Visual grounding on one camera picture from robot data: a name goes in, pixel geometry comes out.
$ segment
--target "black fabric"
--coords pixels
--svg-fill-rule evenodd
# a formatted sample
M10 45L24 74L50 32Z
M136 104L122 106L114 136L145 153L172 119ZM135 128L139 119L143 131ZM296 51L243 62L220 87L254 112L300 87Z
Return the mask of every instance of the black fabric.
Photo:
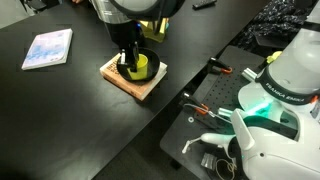
M255 36L272 36L290 42L311 10L312 7L297 8L290 0L272 0L231 45L252 52L257 46Z

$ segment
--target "green light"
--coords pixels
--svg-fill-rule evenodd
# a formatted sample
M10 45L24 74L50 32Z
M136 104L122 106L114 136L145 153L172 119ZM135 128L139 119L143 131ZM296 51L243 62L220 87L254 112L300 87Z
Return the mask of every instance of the green light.
M263 102L261 104L258 104L256 107L250 109L247 111L248 115L262 115L267 113L270 109L270 103L269 102Z

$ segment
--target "book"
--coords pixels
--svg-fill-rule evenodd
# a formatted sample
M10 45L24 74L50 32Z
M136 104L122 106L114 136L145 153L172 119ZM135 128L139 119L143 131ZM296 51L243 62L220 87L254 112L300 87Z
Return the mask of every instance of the book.
M117 54L105 65L103 65L100 68L101 75L120 89L124 90L140 101L143 101L167 73L167 65L163 62L160 62L158 73L152 80L148 82L129 82L125 80L117 71L117 60L120 56L120 54Z
M23 70L66 63L72 30L64 29L37 35L22 64Z

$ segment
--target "notebook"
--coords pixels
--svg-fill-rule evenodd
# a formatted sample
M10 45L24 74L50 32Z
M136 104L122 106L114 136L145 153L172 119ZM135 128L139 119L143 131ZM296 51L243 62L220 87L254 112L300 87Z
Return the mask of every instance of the notebook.
M72 34L71 29L65 29L37 35L29 48L22 69L66 63Z

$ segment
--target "cable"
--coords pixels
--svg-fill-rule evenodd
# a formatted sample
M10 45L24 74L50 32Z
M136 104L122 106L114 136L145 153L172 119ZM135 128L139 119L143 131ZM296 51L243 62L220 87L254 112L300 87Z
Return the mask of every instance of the cable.
M185 154L185 153L187 152L188 147L189 147L190 144L192 144L192 143L194 143L194 142L196 142L196 141L200 141L200 140L201 140L201 137L199 137L199 138L197 138L197 139L193 139L193 140L188 140L188 141L186 142L186 145L184 146L184 148L183 148L183 150L182 150L182 154Z
M228 170L232 173L232 178L231 178L231 180L233 180L234 177L235 177L234 171L237 170L237 166L236 166L234 163L229 163L229 162L226 161L225 159L219 159L219 160L216 162L216 172L217 172L217 175L219 176L219 178L220 178L221 180L224 180L223 177L221 177L221 175L220 175L220 173L219 173L219 171L218 171L218 163L221 162L221 161L227 163Z
M199 107L199 106L196 106L196 105L193 105L193 104L189 104L189 103L184 104L183 106L190 106L190 107L193 107L193 108L201 109L202 111L207 112L211 117L213 117L213 118L217 117L217 118L219 118L219 119L231 124L231 122L229 120L227 120L227 119L225 119L225 118L223 118L223 117L221 117L221 116L219 116L217 114L214 114L212 111L208 111L208 110L206 110L206 109L204 109L202 107Z

